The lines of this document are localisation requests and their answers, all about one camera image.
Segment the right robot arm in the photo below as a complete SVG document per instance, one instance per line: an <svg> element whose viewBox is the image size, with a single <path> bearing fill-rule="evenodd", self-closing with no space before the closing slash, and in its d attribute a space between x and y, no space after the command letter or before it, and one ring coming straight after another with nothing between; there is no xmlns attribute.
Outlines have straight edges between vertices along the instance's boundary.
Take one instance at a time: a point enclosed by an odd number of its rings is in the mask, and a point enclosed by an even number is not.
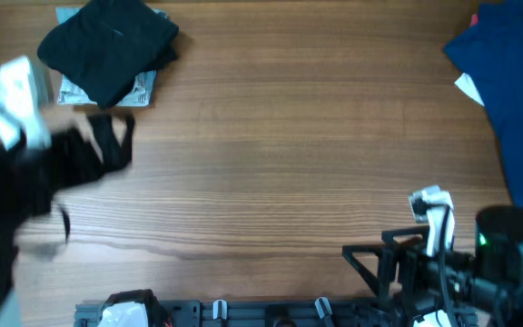
<svg viewBox="0 0 523 327"><path fill-rule="evenodd" d="M345 245L343 258L374 296L360 308L389 326L523 326L523 208L496 205L476 216L475 252L441 245L431 227L384 231L380 244Z"/></svg>

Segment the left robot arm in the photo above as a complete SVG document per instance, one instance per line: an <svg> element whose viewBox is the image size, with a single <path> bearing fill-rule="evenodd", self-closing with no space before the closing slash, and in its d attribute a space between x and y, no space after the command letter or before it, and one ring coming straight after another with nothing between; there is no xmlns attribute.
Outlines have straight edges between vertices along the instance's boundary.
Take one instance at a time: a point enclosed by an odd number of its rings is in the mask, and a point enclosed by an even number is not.
<svg viewBox="0 0 523 327"><path fill-rule="evenodd" d="M88 118L92 141L70 127L54 133L46 149L28 148L25 132L11 149L0 146L0 307L13 288L16 230L29 218L50 213L57 192L98 181L132 161L135 119L129 114L123 120L122 139L111 115L95 114Z"/></svg>

